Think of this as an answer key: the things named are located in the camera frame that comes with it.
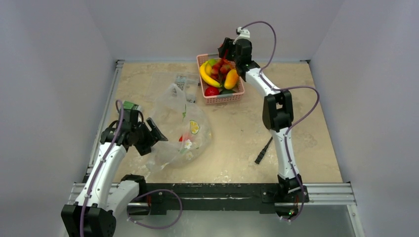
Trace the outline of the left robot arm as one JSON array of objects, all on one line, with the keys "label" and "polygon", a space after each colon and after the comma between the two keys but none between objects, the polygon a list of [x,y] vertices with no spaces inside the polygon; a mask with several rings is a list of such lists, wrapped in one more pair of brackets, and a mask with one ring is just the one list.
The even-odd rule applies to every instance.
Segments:
[{"label": "left robot arm", "polygon": [[121,112],[119,119],[101,133],[93,169],[80,194],[73,204],[62,208],[61,218],[71,237],[113,236],[117,217],[128,202],[141,202],[147,197],[143,176],[126,175],[111,193],[113,179],[130,147],[144,156],[151,153],[157,142],[167,138],[139,110],[122,109]]}]

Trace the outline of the pink plastic basket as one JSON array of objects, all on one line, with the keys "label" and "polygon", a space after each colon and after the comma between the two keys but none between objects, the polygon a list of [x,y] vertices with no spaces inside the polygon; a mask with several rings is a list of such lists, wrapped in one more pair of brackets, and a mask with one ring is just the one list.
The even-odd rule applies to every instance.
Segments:
[{"label": "pink plastic basket", "polygon": [[[209,59],[215,59],[217,56],[218,56],[217,54],[198,55],[196,57],[198,69],[200,69],[200,66],[203,63],[205,63]],[[206,105],[240,101],[245,93],[244,81],[242,80],[242,78],[239,78],[238,82],[236,83],[236,86],[232,89],[235,91],[234,93],[206,96],[205,90],[209,87],[209,85],[202,79],[201,75],[199,75],[199,77],[200,77],[201,91],[202,91],[202,95],[203,95]]]}]

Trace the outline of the small yellow fake banana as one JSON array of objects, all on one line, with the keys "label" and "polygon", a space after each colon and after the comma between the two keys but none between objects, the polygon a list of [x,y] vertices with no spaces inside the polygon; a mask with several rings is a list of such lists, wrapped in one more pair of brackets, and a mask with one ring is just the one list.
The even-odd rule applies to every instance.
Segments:
[{"label": "small yellow fake banana", "polygon": [[199,68],[201,79],[205,83],[207,83],[209,86],[213,86],[213,87],[216,87],[216,88],[221,88],[222,84],[220,82],[219,76],[218,75],[212,75],[211,73],[208,75],[207,72],[206,72],[207,66],[208,66],[208,63],[205,62]]}]

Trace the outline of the orange fake fruit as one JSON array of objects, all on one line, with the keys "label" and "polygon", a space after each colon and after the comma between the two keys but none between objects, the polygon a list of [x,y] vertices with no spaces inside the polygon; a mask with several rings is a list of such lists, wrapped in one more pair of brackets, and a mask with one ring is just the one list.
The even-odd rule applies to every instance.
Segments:
[{"label": "orange fake fruit", "polygon": [[239,75],[237,71],[235,69],[231,69],[226,75],[226,78],[224,81],[224,88],[229,89],[229,90],[233,89],[238,83],[238,80],[239,80]]}]

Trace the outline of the green fake lime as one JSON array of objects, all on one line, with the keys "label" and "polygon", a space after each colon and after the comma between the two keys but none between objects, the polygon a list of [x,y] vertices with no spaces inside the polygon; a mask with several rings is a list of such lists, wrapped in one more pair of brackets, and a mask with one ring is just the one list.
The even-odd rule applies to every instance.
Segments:
[{"label": "green fake lime", "polygon": [[216,63],[217,63],[217,59],[215,58],[211,58],[207,61],[207,64],[210,65],[211,67],[215,65]]}]

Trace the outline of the red fake grape bunch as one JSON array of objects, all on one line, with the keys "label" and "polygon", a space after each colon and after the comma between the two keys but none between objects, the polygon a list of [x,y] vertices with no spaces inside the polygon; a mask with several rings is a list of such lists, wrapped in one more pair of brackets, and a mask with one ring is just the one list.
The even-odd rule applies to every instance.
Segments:
[{"label": "red fake grape bunch", "polygon": [[210,76],[218,82],[224,82],[227,74],[233,69],[233,66],[224,59],[215,59],[211,66]]}]

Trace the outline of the clear plastic bag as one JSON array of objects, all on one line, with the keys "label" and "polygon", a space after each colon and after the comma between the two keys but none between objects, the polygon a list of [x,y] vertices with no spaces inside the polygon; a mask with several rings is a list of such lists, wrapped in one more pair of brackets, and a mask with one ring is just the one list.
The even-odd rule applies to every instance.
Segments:
[{"label": "clear plastic bag", "polygon": [[[146,163],[151,172],[166,166],[182,167],[196,160],[212,142],[211,125],[207,115],[195,103],[186,101],[186,95],[171,84],[153,103],[150,118],[168,141],[159,141],[152,147]],[[184,133],[192,134],[193,141],[179,142]]]}]

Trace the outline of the red fake apple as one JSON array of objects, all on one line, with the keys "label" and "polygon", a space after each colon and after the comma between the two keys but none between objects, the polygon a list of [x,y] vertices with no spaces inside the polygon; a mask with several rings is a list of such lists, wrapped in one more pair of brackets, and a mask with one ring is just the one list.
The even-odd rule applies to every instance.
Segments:
[{"label": "red fake apple", "polygon": [[209,86],[205,91],[204,91],[204,95],[206,97],[210,97],[210,96],[217,96],[220,94],[219,88],[217,87],[213,87],[213,86]]}]

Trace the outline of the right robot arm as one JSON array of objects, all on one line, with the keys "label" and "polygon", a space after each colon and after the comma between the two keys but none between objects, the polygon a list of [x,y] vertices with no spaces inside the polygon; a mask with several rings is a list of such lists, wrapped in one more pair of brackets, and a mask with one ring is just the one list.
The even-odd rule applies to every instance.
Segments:
[{"label": "right robot arm", "polygon": [[304,195],[302,178],[297,168],[292,143],[291,126],[294,120],[292,95],[275,86],[252,59],[252,43],[248,39],[225,38],[218,48],[222,59],[233,61],[237,73],[263,97],[262,121],[275,144],[278,160],[277,195],[289,201]]}]

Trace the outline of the green label small box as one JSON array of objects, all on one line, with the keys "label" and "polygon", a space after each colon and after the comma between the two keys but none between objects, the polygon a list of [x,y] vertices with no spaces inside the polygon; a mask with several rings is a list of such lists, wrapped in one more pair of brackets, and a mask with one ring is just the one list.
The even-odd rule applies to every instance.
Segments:
[{"label": "green label small box", "polygon": [[123,108],[125,110],[138,110],[142,112],[142,107],[134,102],[123,101]]}]

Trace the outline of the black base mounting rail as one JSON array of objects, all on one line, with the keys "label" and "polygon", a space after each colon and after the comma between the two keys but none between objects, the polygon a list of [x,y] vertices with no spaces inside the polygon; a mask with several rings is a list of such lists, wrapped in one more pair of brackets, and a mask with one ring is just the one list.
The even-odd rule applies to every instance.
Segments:
[{"label": "black base mounting rail", "polygon": [[169,210],[183,211],[257,211],[260,214],[289,216],[297,214],[302,202],[309,202],[305,194],[277,195],[276,183],[202,184],[149,183],[130,207],[144,207],[151,215],[165,215]]}]

